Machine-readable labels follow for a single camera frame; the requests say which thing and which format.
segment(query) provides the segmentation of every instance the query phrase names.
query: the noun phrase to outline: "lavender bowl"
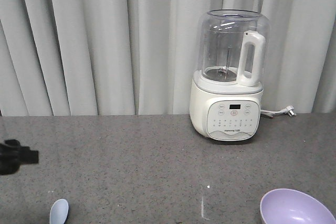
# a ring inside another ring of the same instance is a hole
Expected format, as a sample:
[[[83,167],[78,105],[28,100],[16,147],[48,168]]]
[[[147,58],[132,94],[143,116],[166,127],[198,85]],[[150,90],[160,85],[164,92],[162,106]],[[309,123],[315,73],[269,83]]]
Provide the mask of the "lavender bowl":
[[[321,202],[293,189],[266,193],[260,202],[260,213],[263,224],[336,224]]]

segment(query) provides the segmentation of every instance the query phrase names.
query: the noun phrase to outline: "curtain fold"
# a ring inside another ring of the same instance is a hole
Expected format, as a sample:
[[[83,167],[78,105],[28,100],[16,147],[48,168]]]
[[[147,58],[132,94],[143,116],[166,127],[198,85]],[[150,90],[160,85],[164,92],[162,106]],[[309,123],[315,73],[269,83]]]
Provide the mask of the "curtain fold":
[[[336,108],[336,0],[0,0],[2,115],[188,113],[198,22],[261,12],[263,109]]]
[[[0,0],[0,19],[28,114],[52,115],[25,1]],[[7,99],[12,96],[11,93],[3,95]]]
[[[50,0],[25,0],[36,51],[54,115],[70,115]]]
[[[71,115],[96,115],[84,0],[52,0]]]
[[[134,114],[127,0],[84,0],[84,13],[98,112]]]

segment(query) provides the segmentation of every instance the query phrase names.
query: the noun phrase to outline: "black object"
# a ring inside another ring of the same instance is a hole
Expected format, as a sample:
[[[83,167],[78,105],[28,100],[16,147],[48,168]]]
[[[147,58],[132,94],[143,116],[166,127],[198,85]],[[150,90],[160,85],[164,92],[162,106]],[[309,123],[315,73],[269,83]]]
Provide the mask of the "black object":
[[[21,146],[16,139],[0,143],[0,175],[16,173],[20,165],[38,164],[38,151],[31,151],[28,146]]]

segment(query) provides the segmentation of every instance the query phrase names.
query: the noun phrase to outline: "white handle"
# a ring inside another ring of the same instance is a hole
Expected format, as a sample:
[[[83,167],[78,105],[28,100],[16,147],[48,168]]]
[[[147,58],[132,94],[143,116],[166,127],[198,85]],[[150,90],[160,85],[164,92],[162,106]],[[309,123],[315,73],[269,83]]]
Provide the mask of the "white handle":
[[[261,77],[263,68],[263,56],[265,51],[266,40],[263,35],[257,31],[246,31],[243,35],[242,51],[237,71],[237,84],[252,87],[257,84]],[[247,60],[248,46],[254,46],[253,67],[251,77],[246,77],[245,66]]]

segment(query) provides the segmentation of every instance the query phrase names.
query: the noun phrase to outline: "power cord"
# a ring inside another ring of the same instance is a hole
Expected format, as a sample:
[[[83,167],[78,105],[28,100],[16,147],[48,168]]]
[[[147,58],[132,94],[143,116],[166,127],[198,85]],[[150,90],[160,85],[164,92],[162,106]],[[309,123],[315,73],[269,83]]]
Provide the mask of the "power cord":
[[[289,106],[287,106],[284,109],[279,110],[279,111],[260,110],[260,114],[264,115],[268,118],[273,118],[274,116],[284,115],[284,114],[287,114],[290,117],[296,116],[296,113],[294,112],[294,107],[292,105],[289,105]]]

